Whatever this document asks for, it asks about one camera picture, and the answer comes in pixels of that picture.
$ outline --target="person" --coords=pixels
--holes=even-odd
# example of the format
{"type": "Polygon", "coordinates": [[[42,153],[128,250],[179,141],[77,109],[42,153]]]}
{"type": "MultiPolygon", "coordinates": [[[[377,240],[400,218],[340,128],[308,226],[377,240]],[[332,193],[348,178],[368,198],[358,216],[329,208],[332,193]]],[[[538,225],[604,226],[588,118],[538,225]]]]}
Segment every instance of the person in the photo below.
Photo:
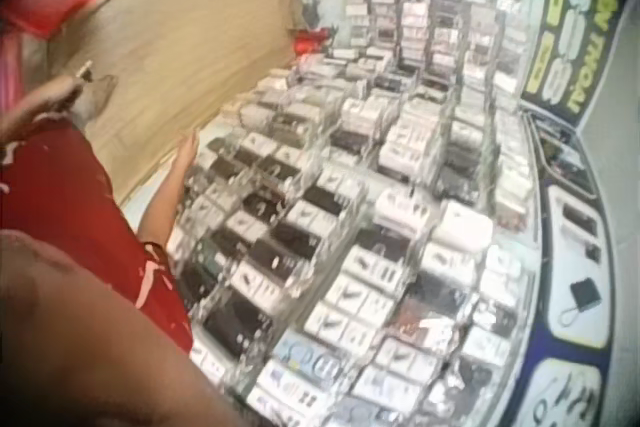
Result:
{"type": "Polygon", "coordinates": [[[136,235],[91,145],[57,111],[79,89],[56,78],[0,121],[3,425],[240,425],[186,355],[189,319],[164,251],[197,135],[136,235]]]}

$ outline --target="banner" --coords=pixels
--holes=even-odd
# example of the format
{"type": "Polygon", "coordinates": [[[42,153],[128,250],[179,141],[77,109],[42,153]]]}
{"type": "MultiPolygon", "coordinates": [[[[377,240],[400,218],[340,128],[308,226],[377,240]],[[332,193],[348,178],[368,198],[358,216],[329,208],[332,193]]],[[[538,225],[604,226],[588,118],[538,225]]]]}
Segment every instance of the banner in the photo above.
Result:
{"type": "Polygon", "coordinates": [[[522,98],[577,126],[602,80],[625,2],[545,0],[522,98]]]}

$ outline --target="phone case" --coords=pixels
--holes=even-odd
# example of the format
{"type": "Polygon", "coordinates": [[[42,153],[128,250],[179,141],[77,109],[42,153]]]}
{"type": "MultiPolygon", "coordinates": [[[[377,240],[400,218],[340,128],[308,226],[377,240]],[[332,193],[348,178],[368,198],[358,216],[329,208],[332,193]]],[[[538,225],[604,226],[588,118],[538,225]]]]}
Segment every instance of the phone case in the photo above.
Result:
{"type": "Polygon", "coordinates": [[[355,382],[352,394],[385,407],[409,414],[420,397],[422,387],[401,377],[368,365],[355,382]]]}
{"type": "Polygon", "coordinates": [[[491,382],[490,369],[459,357],[436,381],[420,404],[420,410],[458,425],[473,411],[483,389],[491,382]]]}
{"type": "Polygon", "coordinates": [[[322,243],[320,237],[282,221],[271,229],[271,237],[306,260],[313,259],[322,243]]]}
{"type": "Polygon", "coordinates": [[[418,272],[407,288],[407,296],[428,306],[431,312],[453,320],[462,320],[469,300],[467,292],[425,271],[418,272]]]}
{"type": "Polygon", "coordinates": [[[287,329],[272,355],[295,372],[321,386],[332,385],[340,376],[343,359],[309,337],[287,329]]]}
{"type": "Polygon", "coordinates": [[[242,206],[258,220],[273,225],[286,210],[287,202],[279,192],[261,186],[244,198],[242,206]]]}
{"type": "Polygon", "coordinates": [[[246,165],[247,167],[252,167],[262,160],[258,154],[251,152],[248,149],[243,147],[238,147],[238,150],[233,154],[233,160],[240,162],[241,164],[246,165]]]}
{"type": "Polygon", "coordinates": [[[317,185],[309,187],[302,195],[302,198],[336,217],[340,216],[351,203],[348,198],[329,192],[317,185]]]}
{"type": "Polygon", "coordinates": [[[258,376],[258,385],[280,402],[309,417],[329,405],[329,394],[276,360],[269,360],[258,376]]]}
{"type": "Polygon", "coordinates": [[[380,367],[421,385],[438,374],[441,361],[393,337],[387,337],[375,357],[380,367]]]}
{"type": "Polygon", "coordinates": [[[480,299],[473,312],[473,323],[508,339],[518,324],[517,314],[496,302],[480,299]]]}
{"type": "Polygon", "coordinates": [[[248,240],[224,226],[214,231],[209,231],[206,235],[206,240],[216,246],[218,249],[217,255],[219,255],[216,260],[219,259],[222,264],[226,264],[230,259],[239,259],[251,247],[251,243],[248,240]]]}
{"type": "Polygon", "coordinates": [[[346,395],[336,403],[330,422],[342,427],[393,427],[401,420],[398,412],[346,395]]]}
{"type": "Polygon", "coordinates": [[[258,340],[267,341],[273,321],[243,295],[233,290],[214,306],[204,329],[236,360],[258,340]]]}
{"type": "Polygon", "coordinates": [[[253,263],[287,286],[294,272],[304,269],[307,262],[265,239],[258,239],[248,253],[253,263]]]}
{"type": "Polygon", "coordinates": [[[257,168],[266,175],[277,179],[279,182],[286,182],[294,179],[300,174],[300,170],[290,165],[280,162],[275,157],[267,156],[258,163],[257,168]]]}
{"type": "Polygon", "coordinates": [[[360,229],[355,243],[391,262],[403,263],[411,241],[402,235],[378,225],[360,229]]]}
{"type": "Polygon", "coordinates": [[[412,298],[405,298],[400,303],[389,329],[416,347],[437,355],[451,353],[459,339],[452,319],[431,312],[426,305],[412,298]]]}

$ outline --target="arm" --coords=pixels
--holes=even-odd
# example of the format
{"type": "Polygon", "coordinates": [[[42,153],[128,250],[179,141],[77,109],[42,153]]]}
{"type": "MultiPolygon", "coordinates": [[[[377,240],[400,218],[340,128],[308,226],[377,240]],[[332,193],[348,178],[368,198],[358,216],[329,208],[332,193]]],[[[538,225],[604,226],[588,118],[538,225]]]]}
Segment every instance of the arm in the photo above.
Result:
{"type": "Polygon", "coordinates": [[[18,105],[0,117],[0,146],[18,140],[33,119],[51,110],[56,104],[80,88],[78,79],[57,77],[25,96],[18,105]]]}
{"type": "Polygon", "coordinates": [[[189,358],[90,272],[32,239],[20,238],[17,253],[15,238],[0,241],[7,405],[65,425],[241,425],[189,358]]]}
{"type": "Polygon", "coordinates": [[[166,247],[176,220],[178,204],[184,194],[184,180],[197,151],[198,134],[192,132],[178,148],[169,173],[142,215],[138,227],[138,238],[142,242],[154,242],[166,247]]]}

